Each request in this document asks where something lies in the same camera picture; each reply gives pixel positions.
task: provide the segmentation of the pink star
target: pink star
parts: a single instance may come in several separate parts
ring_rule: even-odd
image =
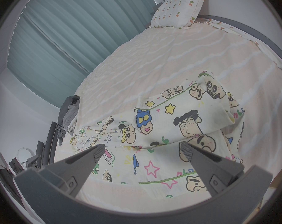
[[[172,183],[171,183],[171,185],[169,186],[169,184],[168,183],[165,183],[165,182],[161,182],[162,184],[166,184],[170,189],[172,188],[172,186],[174,185],[174,184],[177,184],[178,182],[177,181],[175,181],[175,180],[172,180]]]
[[[154,168],[154,173],[153,173],[152,171],[149,171],[149,169],[152,170],[152,168],[150,168],[150,166],[151,166],[152,168]],[[147,175],[148,175],[148,176],[149,176],[149,174],[152,174],[155,178],[156,178],[156,171],[158,171],[158,170],[160,169],[160,168],[158,168],[158,167],[155,167],[155,166],[152,164],[151,161],[149,161],[148,166],[144,166],[144,168],[147,170]]]

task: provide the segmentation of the curtain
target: curtain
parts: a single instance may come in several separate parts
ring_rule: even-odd
[[[61,107],[117,47],[145,29],[154,0],[30,0],[12,36],[7,67]]]

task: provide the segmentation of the pillow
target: pillow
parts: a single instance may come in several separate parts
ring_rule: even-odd
[[[154,14],[150,27],[187,29],[197,18],[203,2],[204,0],[167,0]]]

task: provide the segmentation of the headboard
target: headboard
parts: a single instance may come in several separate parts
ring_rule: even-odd
[[[282,29],[262,0],[205,0],[199,14],[243,23],[268,37],[282,50]]]

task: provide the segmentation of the cartoon print clothing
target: cartoon print clothing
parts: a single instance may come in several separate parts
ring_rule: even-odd
[[[244,130],[244,109],[213,74],[203,71],[159,95],[139,97],[128,110],[80,128],[71,139],[76,152],[104,143],[92,178],[142,185],[156,199],[206,191],[180,151],[187,141],[236,162]]]

